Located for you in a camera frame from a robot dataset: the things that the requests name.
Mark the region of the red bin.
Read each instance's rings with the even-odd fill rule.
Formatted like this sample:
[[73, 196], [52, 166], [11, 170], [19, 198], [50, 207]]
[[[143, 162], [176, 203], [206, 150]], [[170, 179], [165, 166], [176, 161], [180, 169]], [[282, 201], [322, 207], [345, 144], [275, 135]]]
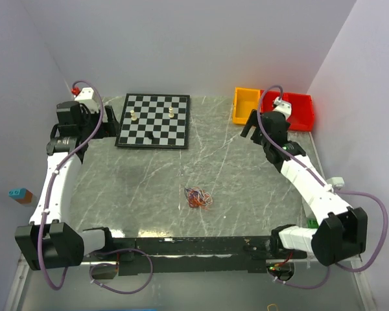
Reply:
[[285, 93], [283, 99], [291, 103], [292, 113], [288, 121], [289, 130], [296, 132], [311, 132], [315, 122], [312, 97], [306, 94]]
[[280, 95], [279, 91], [268, 91], [260, 102], [260, 113], [272, 111], [274, 109], [274, 101]]

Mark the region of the yellow plastic bin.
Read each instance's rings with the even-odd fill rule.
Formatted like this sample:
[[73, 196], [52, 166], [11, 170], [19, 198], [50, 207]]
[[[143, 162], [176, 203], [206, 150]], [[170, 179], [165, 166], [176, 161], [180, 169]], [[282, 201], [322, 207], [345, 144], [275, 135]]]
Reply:
[[236, 87], [233, 98], [232, 121], [237, 125], [245, 125], [250, 113], [257, 108], [261, 96], [260, 89]]

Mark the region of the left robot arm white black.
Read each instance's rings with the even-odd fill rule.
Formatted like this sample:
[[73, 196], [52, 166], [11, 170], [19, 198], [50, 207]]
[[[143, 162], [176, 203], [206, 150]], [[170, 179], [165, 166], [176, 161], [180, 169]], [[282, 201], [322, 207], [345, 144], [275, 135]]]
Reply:
[[71, 198], [79, 170], [88, 149], [85, 140], [114, 137], [119, 123], [110, 105], [105, 106], [108, 120], [99, 124], [99, 113], [92, 113], [85, 104], [68, 101], [56, 107], [57, 124], [52, 128], [46, 146], [47, 175], [36, 210], [28, 225], [19, 226], [15, 240], [29, 267], [37, 271], [40, 263], [47, 269], [78, 266], [84, 256], [93, 253], [108, 260], [115, 253], [115, 244], [107, 227], [81, 232], [69, 225]]

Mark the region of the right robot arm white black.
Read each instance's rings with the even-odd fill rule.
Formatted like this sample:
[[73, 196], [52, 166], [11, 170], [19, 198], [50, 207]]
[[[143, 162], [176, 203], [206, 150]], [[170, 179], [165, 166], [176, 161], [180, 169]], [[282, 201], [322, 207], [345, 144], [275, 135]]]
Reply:
[[358, 207], [352, 208], [334, 192], [317, 172], [296, 142], [288, 139], [290, 124], [278, 111], [258, 115], [252, 110], [241, 136], [263, 147], [266, 159], [300, 193], [318, 223], [311, 229], [282, 225], [272, 230], [270, 250], [277, 258], [292, 250], [312, 253], [319, 263], [330, 266], [360, 255], [366, 250], [368, 216]]

